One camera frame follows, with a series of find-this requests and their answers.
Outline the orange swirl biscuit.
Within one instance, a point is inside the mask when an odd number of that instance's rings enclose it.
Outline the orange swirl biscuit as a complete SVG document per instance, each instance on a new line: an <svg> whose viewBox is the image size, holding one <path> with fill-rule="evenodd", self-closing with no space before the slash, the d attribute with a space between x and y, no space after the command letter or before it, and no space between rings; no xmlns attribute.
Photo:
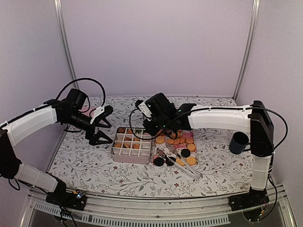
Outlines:
<svg viewBox="0 0 303 227"><path fill-rule="evenodd" d="M133 149L139 149L140 148L140 144L133 144Z"/></svg>

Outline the metal serving tongs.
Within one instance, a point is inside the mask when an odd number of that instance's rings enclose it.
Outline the metal serving tongs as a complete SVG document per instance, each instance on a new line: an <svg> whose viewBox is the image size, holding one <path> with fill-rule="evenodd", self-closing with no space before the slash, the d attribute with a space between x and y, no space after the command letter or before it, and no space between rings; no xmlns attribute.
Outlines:
<svg viewBox="0 0 303 227"><path fill-rule="evenodd" d="M165 161L172 163L173 166L177 167L180 171L186 175L198 181L201 175L194 170L193 167L186 161L186 159L169 143L165 143L164 146L157 146L155 153L163 158Z"/></svg>

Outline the pink divided cookie tin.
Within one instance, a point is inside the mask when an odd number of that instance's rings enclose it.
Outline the pink divided cookie tin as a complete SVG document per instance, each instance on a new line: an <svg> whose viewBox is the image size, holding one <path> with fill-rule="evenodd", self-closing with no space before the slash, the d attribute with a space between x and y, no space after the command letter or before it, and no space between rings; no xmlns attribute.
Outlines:
<svg viewBox="0 0 303 227"><path fill-rule="evenodd" d="M125 133L118 133L119 129L125 129ZM116 131L113 146L111 148L111 156L113 161L130 164L148 164L151 159L152 151L152 137L145 132L143 128L134 128L132 134L127 134L130 128L119 127ZM135 130L142 130L141 134L136 134ZM132 141L125 141L125 137L132 138ZM134 141L134 138L139 138L140 141ZM121 148L114 147L115 144L121 143ZM130 148L125 148L124 143L128 144ZM133 144L140 144L139 149L133 149Z"/></svg>

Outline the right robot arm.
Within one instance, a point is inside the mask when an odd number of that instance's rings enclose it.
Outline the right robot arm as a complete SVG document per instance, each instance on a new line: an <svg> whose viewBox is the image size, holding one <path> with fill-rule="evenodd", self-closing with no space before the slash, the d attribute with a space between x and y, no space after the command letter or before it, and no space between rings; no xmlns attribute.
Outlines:
<svg viewBox="0 0 303 227"><path fill-rule="evenodd" d="M248 206L269 201L266 185L274 153L274 126L261 101L236 107L182 104L176 108L163 93L158 93L146 101L137 101L136 107L145 116L143 126L152 136L163 130L177 132L204 128L249 133L253 155L252 183L249 192L240 200Z"/></svg>

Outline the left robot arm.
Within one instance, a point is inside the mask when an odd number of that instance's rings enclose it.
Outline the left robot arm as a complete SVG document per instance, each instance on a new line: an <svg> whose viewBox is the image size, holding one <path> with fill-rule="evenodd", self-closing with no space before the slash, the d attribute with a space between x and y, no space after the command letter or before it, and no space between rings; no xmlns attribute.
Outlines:
<svg viewBox="0 0 303 227"><path fill-rule="evenodd" d="M106 118L113 113L113 107L101 105L93 110L91 115L85 115L82 107L87 99L84 92L73 88L65 99L51 99L44 102L42 106L3 123L0 126L1 177L37 187L60 205L67 205L71 198L76 199L76 195L66 191L66 183L22 163L13 148L33 133L55 123L74 126L85 131L85 138L92 146L112 143L110 137L95 129L111 128Z"/></svg>

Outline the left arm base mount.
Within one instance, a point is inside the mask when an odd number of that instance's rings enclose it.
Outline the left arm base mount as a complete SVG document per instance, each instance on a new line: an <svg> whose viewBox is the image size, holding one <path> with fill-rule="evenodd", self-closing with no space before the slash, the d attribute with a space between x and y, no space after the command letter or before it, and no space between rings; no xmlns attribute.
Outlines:
<svg viewBox="0 0 303 227"><path fill-rule="evenodd" d="M70 208L74 210L84 211L87 202L86 195L78 195L73 192L48 192L45 199L46 202L62 206L64 208Z"/></svg>

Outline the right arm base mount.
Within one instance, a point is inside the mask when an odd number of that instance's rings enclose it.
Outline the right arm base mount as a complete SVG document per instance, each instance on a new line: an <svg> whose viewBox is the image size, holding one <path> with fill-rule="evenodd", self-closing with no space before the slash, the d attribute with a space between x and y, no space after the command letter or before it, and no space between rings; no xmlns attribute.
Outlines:
<svg viewBox="0 0 303 227"><path fill-rule="evenodd" d="M255 206L265 205L269 203L267 190L254 190L250 187L248 193L230 196L228 204L232 211L248 209Z"/></svg>

